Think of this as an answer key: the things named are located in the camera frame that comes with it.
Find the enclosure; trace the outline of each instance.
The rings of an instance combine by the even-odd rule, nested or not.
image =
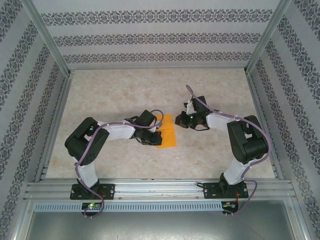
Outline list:
[[[320,239],[319,3],[1,0],[0,239]],[[271,140],[234,217],[197,186],[233,152],[225,131],[174,124],[185,85]],[[175,146],[108,141],[94,164],[113,200],[84,219],[66,139],[146,109],[170,115]]]

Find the orange paper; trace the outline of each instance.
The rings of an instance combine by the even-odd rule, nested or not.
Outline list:
[[[156,115],[157,120],[160,120],[161,117],[162,117],[161,115]],[[172,114],[164,115],[162,126],[159,129],[157,129],[157,131],[161,132],[161,137],[162,137],[162,144],[158,146],[158,148],[169,148],[169,147],[177,146],[175,127],[174,127]]]

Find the wire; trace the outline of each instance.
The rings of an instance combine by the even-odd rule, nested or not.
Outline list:
[[[235,120],[241,120],[241,121],[244,121],[246,122],[247,124],[250,124],[251,126],[253,126],[254,128],[256,128],[263,136],[264,138],[266,139],[266,142],[267,142],[267,145],[268,145],[268,151],[266,153],[266,155],[261,158],[260,160],[252,163],[252,164],[249,164],[246,169],[243,171],[243,173],[241,174],[241,178],[243,180],[245,180],[245,174],[248,172],[248,170],[253,166],[253,165],[256,165],[256,164],[259,164],[259,163],[262,163],[264,160],[266,160],[269,155],[271,154],[271,140],[270,138],[268,137],[268,135],[265,133],[265,131],[262,130],[261,127],[259,127],[258,125],[256,125],[255,123],[243,118],[243,117],[239,117],[239,116],[233,116],[233,115],[230,115],[230,114],[226,114],[226,113],[223,113],[221,111],[217,111],[217,110],[214,110],[213,108],[211,108],[210,106],[208,106],[207,104],[205,104],[203,101],[201,101],[194,93],[194,91],[192,90],[192,88],[187,84],[185,85],[186,89],[191,93],[191,95],[199,102],[201,103],[203,106],[205,106],[207,109],[209,109],[210,111],[212,111],[213,113],[216,113],[216,114],[219,114],[221,116],[224,116],[226,118],[229,118],[229,119],[235,119]],[[254,189],[251,193],[251,195],[249,196],[249,198],[247,199],[247,201],[245,201],[245,203],[243,204],[243,206],[237,211],[240,212],[240,210],[242,210],[248,203],[249,201],[251,200],[251,198],[254,196],[256,190],[257,190],[257,187],[258,187],[258,183],[257,181],[251,179],[251,180],[245,180],[245,182],[253,182],[255,184],[254,186]]]
[[[159,112],[159,113],[161,113],[161,120],[160,120],[157,124],[154,124],[154,125],[152,125],[152,126],[140,126],[140,125],[136,125],[136,124],[132,124],[132,123],[128,123],[128,122],[119,121],[119,122],[110,122],[110,123],[102,124],[101,126],[99,126],[99,127],[94,131],[94,133],[93,133],[93,135],[92,135],[92,137],[91,137],[88,145],[86,146],[86,149],[85,149],[84,153],[82,154],[80,160],[79,160],[77,163],[74,164],[75,173],[76,173],[76,175],[77,175],[77,177],[78,177],[79,182],[80,182],[90,193],[92,193],[93,195],[97,196],[97,197],[101,200],[101,202],[102,202],[100,211],[98,211],[98,212],[97,212],[95,215],[93,215],[93,216],[88,216],[88,215],[86,214],[86,213],[87,213],[87,210],[89,209],[89,208],[87,207],[87,208],[84,210],[84,213],[83,213],[85,218],[86,218],[86,217],[90,217],[91,219],[92,219],[92,218],[95,218],[95,217],[99,216],[99,215],[102,213],[102,211],[104,210],[104,208],[105,208],[105,200],[104,200],[104,198],[103,198],[100,194],[98,194],[98,193],[96,193],[95,191],[93,191],[90,187],[88,187],[88,186],[85,184],[85,182],[81,179],[81,176],[80,176],[80,173],[79,173],[79,170],[78,170],[78,166],[80,166],[81,163],[83,162],[83,160],[85,159],[85,157],[86,157],[86,155],[87,155],[87,153],[88,153],[88,151],[89,151],[89,149],[90,149],[90,147],[91,147],[91,145],[92,145],[92,143],[93,143],[93,140],[95,139],[97,133],[98,133],[102,128],[104,128],[104,127],[106,127],[106,126],[109,126],[109,125],[126,125],[126,126],[131,126],[131,127],[140,128],[140,129],[152,129],[152,128],[154,128],[154,127],[157,127],[157,126],[161,125],[162,122],[163,122],[163,120],[164,120],[164,117],[165,117],[164,113],[163,113],[161,110],[159,110],[159,109],[154,109],[154,110],[151,111],[151,113],[153,113],[153,112]]]

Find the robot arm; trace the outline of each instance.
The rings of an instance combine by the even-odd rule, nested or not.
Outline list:
[[[124,124],[127,123],[139,126],[153,126],[156,124],[156,121],[156,116],[145,110],[139,117],[135,116],[132,118],[126,118],[117,124],[106,125],[99,130],[93,139],[92,145],[89,148],[85,158],[81,164],[77,166],[78,174],[85,185],[91,189],[96,189],[99,187],[97,186],[99,185],[99,180],[96,175],[94,160],[97,158],[105,142],[116,139],[139,138],[143,145],[161,145],[161,132],[155,131],[157,127],[146,129]],[[69,155],[73,157],[75,163],[77,163],[84,154],[90,138],[96,129],[104,124],[104,122],[96,121],[92,117],[87,117],[67,138],[64,146],[67,148]]]
[[[198,98],[206,103],[204,96]],[[220,115],[218,110],[212,112],[195,98],[184,103],[184,106],[186,111],[182,111],[176,117],[175,124],[197,131],[220,129],[229,134],[234,159],[228,169],[220,176],[219,187],[224,194],[232,186],[243,182],[243,176],[248,167],[259,161],[268,152],[267,140],[259,130],[250,124]],[[260,127],[255,116],[250,115],[245,119]]]

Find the marble-patterned floor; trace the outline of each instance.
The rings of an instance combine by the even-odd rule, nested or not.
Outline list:
[[[49,162],[47,178],[75,178],[74,161],[64,142],[86,118],[120,121],[145,109],[160,109],[174,117],[191,98],[185,85],[204,95],[214,109],[257,115],[243,69],[166,68],[75,71]],[[107,142],[95,160],[99,178],[219,178],[233,154],[221,130],[197,132],[175,128],[176,147],[157,148],[136,140]],[[255,165],[248,178],[274,178],[269,159]]]

